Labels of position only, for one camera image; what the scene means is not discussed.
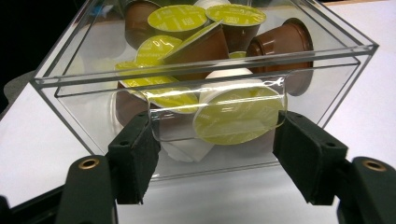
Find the transparent plastic box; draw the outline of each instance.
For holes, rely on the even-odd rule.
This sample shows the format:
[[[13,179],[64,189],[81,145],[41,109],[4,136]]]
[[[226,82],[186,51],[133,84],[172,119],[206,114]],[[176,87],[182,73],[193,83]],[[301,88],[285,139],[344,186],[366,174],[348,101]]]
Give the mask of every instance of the transparent plastic box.
[[[262,55],[254,55],[253,48],[250,53],[229,51],[224,59],[181,60],[214,55],[210,50],[223,45],[192,46],[224,34],[226,19],[207,19],[185,39],[151,34],[137,48],[126,35],[131,2],[92,0],[70,23],[32,84],[92,154],[106,154],[123,126],[146,111],[162,146],[153,179],[277,164],[272,145],[274,129],[282,124],[278,112],[297,112],[324,127],[378,45],[316,1],[231,3],[263,13],[254,36],[274,39],[256,46],[256,51],[265,51],[258,53]],[[154,4],[164,8],[180,3]],[[274,33],[287,24],[297,29],[297,39]],[[298,41],[304,50],[285,47]],[[145,43],[151,48],[147,54],[160,56],[136,62]],[[170,60],[180,52],[181,61]]]

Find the coffee capsule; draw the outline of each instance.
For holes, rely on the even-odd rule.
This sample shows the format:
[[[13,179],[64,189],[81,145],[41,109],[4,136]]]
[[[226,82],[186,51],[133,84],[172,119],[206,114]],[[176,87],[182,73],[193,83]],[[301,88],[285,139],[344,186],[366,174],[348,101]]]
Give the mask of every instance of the coffee capsule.
[[[148,24],[157,35],[186,39],[202,29],[207,22],[205,10],[190,5],[162,7],[148,16]]]
[[[237,4],[209,7],[206,16],[212,21],[222,21],[230,53],[246,51],[250,40],[266,20],[266,15],[257,8]]]
[[[144,0],[130,1],[124,7],[125,39],[134,49],[155,35],[155,30],[148,23],[149,15],[160,6]]]
[[[286,20],[281,26],[254,37],[247,48],[247,57],[293,53],[313,49],[308,29],[302,21],[291,18]],[[250,68],[250,70],[253,73],[265,73],[311,68],[312,66],[313,62],[303,62],[254,67]],[[311,83],[312,73],[312,71],[307,71],[299,73],[299,75],[289,75],[285,80],[287,93],[293,96],[303,94]]]
[[[221,21],[214,22],[184,40],[163,57],[165,63],[197,63],[229,59]],[[205,79],[209,73],[177,76],[178,80]]]

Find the white table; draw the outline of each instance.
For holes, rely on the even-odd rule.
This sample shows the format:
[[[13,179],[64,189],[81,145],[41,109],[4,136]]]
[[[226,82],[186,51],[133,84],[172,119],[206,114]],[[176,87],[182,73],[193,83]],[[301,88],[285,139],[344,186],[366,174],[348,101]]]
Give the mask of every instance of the white table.
[[[348,159],[367,156],[396,167],[396,105],[393,103],[396,98],[393,72],[396,68],[396,0],[331,4],[330,9],[380,47],[325,129],[349,146]],[[59,187],[64,183],[69,165],[87,155],[81,143],[28,85],[0,122],[0,194],[6,195],[9,204],[15,206]],[[243,206],[252,206],[250,202],[264,199],[267,205],[263,206],[262,215],[267,223],[337,223],[336,204],[333,207],[305,204],[282,170],[269,169],[270,172],[243,171],[234,178],[219,175],[216,181],[211,176],[179,180],[173,189],[156,186],[145,197],[145,205],[120,206],[120,221],[221,223],[228,218],[242,223],[245,216],[249,218],[245,223],[257,223],[255,217],[239,214],[237,208],[233,210],[230,205],[233,202],[221,194],[223,188],[237,194],[240,183],[252,181],[265,188],[249,186],[255,190],[235,198]],[[197,189],[196,181],[206,186],[200,189],[202,197],[189,194],[189,190]],[[192,204],[203,208],[203,213],[194,213]],[[148,211],[152,211],[150,218],[143,219]]]

